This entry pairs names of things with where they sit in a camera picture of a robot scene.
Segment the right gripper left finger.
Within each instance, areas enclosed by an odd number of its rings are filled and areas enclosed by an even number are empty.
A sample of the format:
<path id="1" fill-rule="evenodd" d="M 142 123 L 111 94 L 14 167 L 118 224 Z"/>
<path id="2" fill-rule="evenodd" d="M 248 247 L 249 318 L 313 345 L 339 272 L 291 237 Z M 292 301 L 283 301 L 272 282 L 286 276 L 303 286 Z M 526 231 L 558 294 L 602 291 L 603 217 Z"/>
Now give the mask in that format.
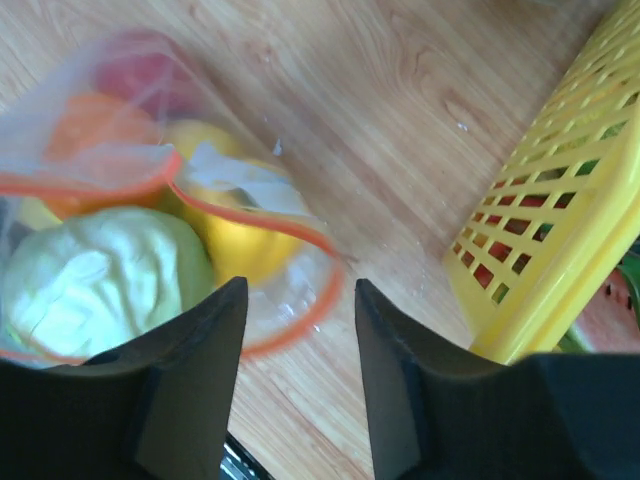
<path id="1" fill-rule="evenodd" d="M 237 277 L 78 365 L 1 364 L 5 479 L 216 479 L 248 309 Z"/>

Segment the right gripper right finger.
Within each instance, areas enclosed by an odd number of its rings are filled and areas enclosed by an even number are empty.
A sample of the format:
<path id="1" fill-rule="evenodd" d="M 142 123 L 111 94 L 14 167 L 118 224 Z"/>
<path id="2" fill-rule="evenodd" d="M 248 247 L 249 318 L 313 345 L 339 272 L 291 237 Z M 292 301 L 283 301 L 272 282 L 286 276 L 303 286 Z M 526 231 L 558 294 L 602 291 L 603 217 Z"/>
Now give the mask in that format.
<path id="1" fill-rule="evenodd" d="M 355 325 L 376 478 L 638 477 L 637 355 L 538 353 L 505 366 L 366 279 Z"/>

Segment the green cabbage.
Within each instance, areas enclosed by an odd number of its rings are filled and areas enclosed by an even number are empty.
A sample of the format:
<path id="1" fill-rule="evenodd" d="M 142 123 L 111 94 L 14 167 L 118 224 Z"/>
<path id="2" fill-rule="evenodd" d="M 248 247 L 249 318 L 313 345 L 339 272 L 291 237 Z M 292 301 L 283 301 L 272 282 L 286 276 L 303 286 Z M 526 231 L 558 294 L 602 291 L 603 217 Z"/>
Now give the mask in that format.
<path id="1" fill-rule="evenodd" d="M 213 287 L 185 221 L 110 208 L 18 243 L 1 274 L 1 330 L 36 355 L 88 359 L 188 311 Z"/>

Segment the yellow bell pepper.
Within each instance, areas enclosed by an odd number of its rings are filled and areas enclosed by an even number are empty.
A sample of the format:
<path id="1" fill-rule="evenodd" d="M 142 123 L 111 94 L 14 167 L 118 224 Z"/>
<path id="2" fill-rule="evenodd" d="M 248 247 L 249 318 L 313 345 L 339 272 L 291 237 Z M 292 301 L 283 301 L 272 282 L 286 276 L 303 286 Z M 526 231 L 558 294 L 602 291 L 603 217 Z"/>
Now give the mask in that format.
<path id="1" fill-rule="evenodd" d="M 204 120 L 170 122 L 164 141 L 186 160 L 191 159 L 198 146 L 207 143 L 224 157 L 259 164 L 237 136 Z M 202 203 L 216 206 L 218 212 L 189 205 L 172 190 L 164 194 L 161 209 L 186 221 L 196 232 L 209 255 L 217 286 L 239 276 L 257 287 L 282 271 L 301 248 L 302 241 L 294 236 L 246 222 L 258 218 L 257 201 L 246 191 L 216 191 L 197 185 L 188 185 L 184 191 Z"/>

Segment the clear zip top bag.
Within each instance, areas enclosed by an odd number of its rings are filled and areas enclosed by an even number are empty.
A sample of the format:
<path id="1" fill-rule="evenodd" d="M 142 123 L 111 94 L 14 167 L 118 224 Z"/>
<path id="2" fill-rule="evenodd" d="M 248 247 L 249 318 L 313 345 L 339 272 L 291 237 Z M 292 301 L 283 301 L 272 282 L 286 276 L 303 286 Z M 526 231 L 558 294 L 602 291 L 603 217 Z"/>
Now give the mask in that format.
<path id="1" fill-rule="evenodd" d="M 98 159 L 98 147 L 69 160 L 54 160 L 46 155 L 69 97 L 102 93 L 93 83 L 95 69 L 107 44 L 117 38 L 154 38 L 182 49 L 167 34 L 153 29 L 113 33 L 79 49 L 1 113 L 1 274 L 18 243 L 31 232 L 110 208 L 146 208 L 111 206 L 61 220 L 46 207 L 44 197 L 115 200 L 162 187 L 164 193 L 158 206 L 146 209 L 166 213 L 161 203 L 166 191 L 172 190 L 185 203 L 215 214 L 216 206 L 190 197 L 184 188 L 197 185 L 216 191 L 241 189 L 257 201 L 258 218 L 248 219 L 248 224 L 302 241 L 301 248 L 283 270 L 267 282 L 254 287 L 241 277 L 248 285 L 248 330 L 242 355 L 255 358 L 292 345 L 322 322 L 340 297 L 344 270 L 338 252 L 279 161 L 266 148 L 248 139 L 215 96 L 199 62 L 184 49 L 197 65 L 194 84 L 200 100 L 192 112 L 165 118 L 151 115 L 162 131 L 158 145 L 124 146 L 120 154 L 126 159 L 116 166 Z M 173 145 L 164 141 L 167 125 L 181 119 L 204 120 L 227 130 L 248 147 L 249 155 L 259 164 L 224 157 L 207 143 L 198 146 L 191 159 L 184 159 Z M 31 368 L 78 365 L 91 358 L 73 360 L 36 355 L 13 343 L 2 330 L 1 356 Z"/>

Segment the orange fruit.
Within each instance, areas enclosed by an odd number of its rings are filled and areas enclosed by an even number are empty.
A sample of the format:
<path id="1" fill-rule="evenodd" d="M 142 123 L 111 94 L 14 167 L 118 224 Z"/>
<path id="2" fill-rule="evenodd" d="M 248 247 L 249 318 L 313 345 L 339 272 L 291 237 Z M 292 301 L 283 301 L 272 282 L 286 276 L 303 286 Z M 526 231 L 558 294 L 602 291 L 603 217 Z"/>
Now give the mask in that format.
<path id="1" fill-rule="evenodd" d="M 54 160 L 69 160 L 98 147 L 99 160 L 116 166 L 126 159 L 120 154 L 124 146 L 158 145 L 161 127 L 140 107 L 103 93 L 76 94 L 66 102 L 46 149 Z M 77 197 L 44 197 L 46 207 L 59 219 L 95 212 L 111 206 L 134 205 L 155 208 L 164 189 L 123 196 L 115 200 L 89 200 Z"/>

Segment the red apple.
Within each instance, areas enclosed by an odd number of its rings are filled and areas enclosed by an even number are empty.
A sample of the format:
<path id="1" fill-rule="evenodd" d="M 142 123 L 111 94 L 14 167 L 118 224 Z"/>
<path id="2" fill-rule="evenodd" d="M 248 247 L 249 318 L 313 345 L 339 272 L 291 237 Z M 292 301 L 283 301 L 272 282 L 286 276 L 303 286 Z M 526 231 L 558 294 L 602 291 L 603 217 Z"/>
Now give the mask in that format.
<path id="1" fill-rule="evenodd" d="M 96 66 L 95 88 L 156 118 L 192 112 L 200 94 L 197 65 L 182 49 L 154 38 L 117 38 L 107 44 Z"/>

